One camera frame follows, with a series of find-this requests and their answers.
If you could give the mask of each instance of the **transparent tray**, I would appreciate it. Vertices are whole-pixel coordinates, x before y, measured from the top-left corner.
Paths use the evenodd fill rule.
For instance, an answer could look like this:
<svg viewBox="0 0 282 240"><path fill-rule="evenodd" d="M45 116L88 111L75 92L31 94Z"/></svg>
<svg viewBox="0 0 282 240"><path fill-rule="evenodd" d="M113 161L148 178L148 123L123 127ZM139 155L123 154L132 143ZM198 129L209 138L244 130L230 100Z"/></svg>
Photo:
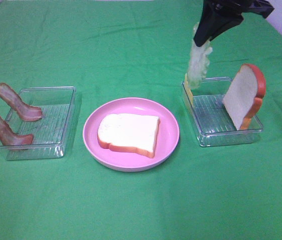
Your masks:
<svg viewBox="0 0 282 240"><path fill-rule="evenodd" d="M11 129L19 134L33 134L31 145L3 145L0 153L6 160L50 159L63 157L69 141L70 128L75 111L73 86L33 87L20 90L22 100L41 107L42 119L34 122L23 121L10 109L5 120Z"/></svg>
<svg viewBox="0 0 282 240"><path fill-rule="evenodd" d="M222 99L232 79L206 78L197 89L182 82L183 99L199 145L202 147L250 144L260 138L263 126L257 116L247 130L236 130Z"/></svg>

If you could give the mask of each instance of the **bread slice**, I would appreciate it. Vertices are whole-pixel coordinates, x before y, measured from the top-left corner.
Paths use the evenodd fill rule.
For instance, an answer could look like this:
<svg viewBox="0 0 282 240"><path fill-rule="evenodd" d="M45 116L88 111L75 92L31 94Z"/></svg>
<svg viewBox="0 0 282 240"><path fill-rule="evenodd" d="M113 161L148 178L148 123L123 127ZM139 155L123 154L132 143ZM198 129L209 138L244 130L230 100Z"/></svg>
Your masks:
<svg viewBox="0 0 282 240"><path fill-rule="evenodd" d="M154 157L160 118L131 113L109 114L98 128L99 145L115 152Z"/></svg>
<svg viewBox="0 0 282 240"><path fill-rule="evenodd" d="M223 98L225 109L237 130L248 129L264 95L265 78L261 70L253 64L243 64Z"/></svg>

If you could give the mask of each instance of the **bacon strip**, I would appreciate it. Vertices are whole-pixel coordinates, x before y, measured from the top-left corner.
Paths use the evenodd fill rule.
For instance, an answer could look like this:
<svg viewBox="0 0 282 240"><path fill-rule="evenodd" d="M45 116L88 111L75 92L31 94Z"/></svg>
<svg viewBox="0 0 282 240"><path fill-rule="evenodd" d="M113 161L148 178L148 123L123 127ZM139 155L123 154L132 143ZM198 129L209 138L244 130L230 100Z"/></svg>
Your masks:
<svg viewBox="0 0 282 240"><path fill-rule="evenodd" d="M17 135L8 123L0 117L0 140L3 145L29 145L33 142L34 135Z"/></svg>
<svg viewBox="0 0 282 240"><path fill-rule="evenodd" d="M42 118L42 110L22 101L21 97L6 83L0 83L0 98L3 99L24 121L34 122Z"/></svg>

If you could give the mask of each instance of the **toy bread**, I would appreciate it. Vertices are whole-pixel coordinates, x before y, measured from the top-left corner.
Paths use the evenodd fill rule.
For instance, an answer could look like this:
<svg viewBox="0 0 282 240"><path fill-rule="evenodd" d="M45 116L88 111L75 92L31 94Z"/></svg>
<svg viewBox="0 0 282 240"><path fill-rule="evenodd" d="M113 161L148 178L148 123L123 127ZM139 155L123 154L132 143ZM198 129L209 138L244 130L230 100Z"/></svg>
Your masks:
<svg viewBox="0 0 282 240"><path fill-rule="evenodd" d="M223 104L237 130L246 130L265 95L261 70L249 63L241 66L223 98Z"/></svg>
<svg viewBox="0 0 282 240"><path fill-rule="evenodd" d="M98 128L98 142L104 149L154 157L160 119L131 113L109 114Z"/></svg>

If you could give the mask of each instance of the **green fabric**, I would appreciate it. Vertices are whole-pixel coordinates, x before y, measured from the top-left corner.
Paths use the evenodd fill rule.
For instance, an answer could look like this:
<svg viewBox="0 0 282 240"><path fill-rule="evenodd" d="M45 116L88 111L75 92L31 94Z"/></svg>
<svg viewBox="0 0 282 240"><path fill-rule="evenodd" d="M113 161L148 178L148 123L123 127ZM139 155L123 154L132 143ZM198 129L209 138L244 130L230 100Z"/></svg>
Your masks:
<svg viewBox="0 0 282 240"><path fill-rule="evenodd" d="M0 155L1 239L282 239L282 36L261 16L212 41L208 77L256 64L267 80L252 144L200 147L181 94L200 0L4 1L0 82L75 86L82 96L73 147L63 158ZM82 129L100 105L157 101L175 114L180 141L143 172L106 168ZM9 108L0 99L0 115Z"/></svg>

